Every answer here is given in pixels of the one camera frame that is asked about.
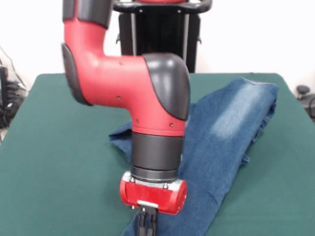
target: green tablecloth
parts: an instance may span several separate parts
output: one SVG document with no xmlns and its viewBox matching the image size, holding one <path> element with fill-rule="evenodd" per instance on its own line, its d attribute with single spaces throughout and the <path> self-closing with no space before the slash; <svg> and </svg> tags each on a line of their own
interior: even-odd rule
<svg viewBox="0 0 315 236">
<path fill-rule="evenodd" d="M 207 235 L 315 235 L 315 127 L 283 79 L 196 74 L 192 101 L 236 76 L 278 84 L 278 106 Z M 0 236 L 118 236 L 134 211 L 119 196 L 129 165 L 108 134 L 128 120 L 76 103 L 62 74 L 39 76 L 0 146 Z"/>
</svg>

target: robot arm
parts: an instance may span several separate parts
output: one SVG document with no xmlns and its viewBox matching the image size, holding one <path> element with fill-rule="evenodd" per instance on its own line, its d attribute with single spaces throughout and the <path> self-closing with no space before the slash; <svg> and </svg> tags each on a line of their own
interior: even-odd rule
<svg viewBox="0 0 315 236">
<path fill-rule="evenodd" d="M 187 192 L 177 169 L 189 112 L 189 73 L 174 54 L 106 56 L 103 43 L 113 4 L 63 0 L 65 75 L 77 102 L 130 112 L 132 167 L 121 181 L 123 202 L 177 214 Z"/>
</svg>

